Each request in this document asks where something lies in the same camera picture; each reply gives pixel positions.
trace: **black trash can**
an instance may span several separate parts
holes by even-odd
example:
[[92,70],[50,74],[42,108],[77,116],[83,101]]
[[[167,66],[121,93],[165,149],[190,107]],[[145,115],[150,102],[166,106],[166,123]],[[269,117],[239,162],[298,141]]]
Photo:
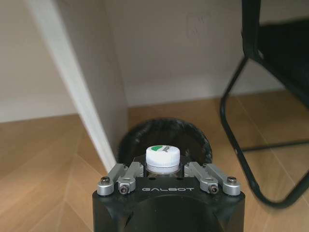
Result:
[[212,162],[211,146],[204,133],[176,118],[152,119],[136,125],[122,139],[117,162],[129,166],[135,157],[144,155],[154,145],[178,147],[181,156],[200,165]]

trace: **green label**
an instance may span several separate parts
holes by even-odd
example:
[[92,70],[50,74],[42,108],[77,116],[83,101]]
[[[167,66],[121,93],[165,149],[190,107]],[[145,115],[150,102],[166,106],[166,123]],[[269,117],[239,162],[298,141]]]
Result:
[[153,151],[157,151],[157,150],[159,150],[160,148],[162,148],[163,146],[161,146],[161,145],[159,145],[159,146],[153,146],[151,149],[153,150]]

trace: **black metal chair frame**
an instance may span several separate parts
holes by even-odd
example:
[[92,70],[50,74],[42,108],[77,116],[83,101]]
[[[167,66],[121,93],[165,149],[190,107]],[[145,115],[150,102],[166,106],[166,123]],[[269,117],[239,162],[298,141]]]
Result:
[[230,83],[228,84],[228,87],[223,97],[221,98],[220,117],[222,126],[228,136],[228,139],[232,147],[235,150],[235,153],[247,178],[249,186],[253,191],[253,193],[255,194],[255,196],[268,206],[274,208],[286,208],[292,205],[294,202],[296,202],[297,199],[309,188],[309,171],[301,178],[301,180],[297,183],[297,185],[290,191],[290,193],[283,200],[271,201],[270,199],[265,197],[264,194],[261,192],[260,187],[243,153],[262,149],[269,149],[269,148],[309,144],[309,140],[299,140],[279,144],[270,144],[265,146],[241,148],[227,122],[225,115],[225,106],[229,93],[234,84],[236,83],[241,71],[245,67],[248,59],[252,59],[261,64],[264,68],[266,68],[279,81],[281,81],[289,91],[291,91],[299,100],[301,100],[301,102],[303,102],[307,108],[309,108],[309,93],[307,93],[301,87],[294,85],[286,77],[278,73],[271,65],[266,63],[258,53],[257,35],[258,35],[258,29],[260,27],[259,25],[260,4],[261,4],[260,0],[242,0],[242,27],[243,27],[242,37],[243,37],[243,50],[245,56],[240,62]]

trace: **bolt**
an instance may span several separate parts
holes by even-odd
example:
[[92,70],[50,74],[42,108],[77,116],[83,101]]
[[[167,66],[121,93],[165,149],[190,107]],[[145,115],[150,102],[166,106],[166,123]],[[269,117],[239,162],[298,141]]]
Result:
[[126,185],[122,185],[119,189],[120,194],[126,195],[129,192],[129,189]]
[[104,176],[101,178],[101,184],[108,184],[110,181],[111,180],[108,176]]
[[211,194],[217,194],[218,193],[218,187],[216,185],[210,185],[209,188],[208,188],[209,192]]
[[228,182],[229,184],[236,184],[236,183],[237,183],[237,179],[236,179],[236,177],[229,176],[229,177],[227,178],[227,182]]

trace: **chair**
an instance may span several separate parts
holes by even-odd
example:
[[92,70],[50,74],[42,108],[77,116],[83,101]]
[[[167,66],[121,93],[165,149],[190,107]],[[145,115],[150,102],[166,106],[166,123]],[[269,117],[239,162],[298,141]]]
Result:
[[292,141],[266,146],[241,148],[227,122],[225,105],[248,59],[259,63],[274,75],[287,90],[309,108],[309,19],[282,24],[260,25],[260,0],[242,0],[242,40],[244,58],[236,69],[221,98],[222,126],[233,146],[249,186],[256,197],[268,206],[286,208],[292,205],[309,187],[307,172],[294,189],[281,201],[271,201],[261,192],[248,165],[244,152],[309,143],[309,140]]

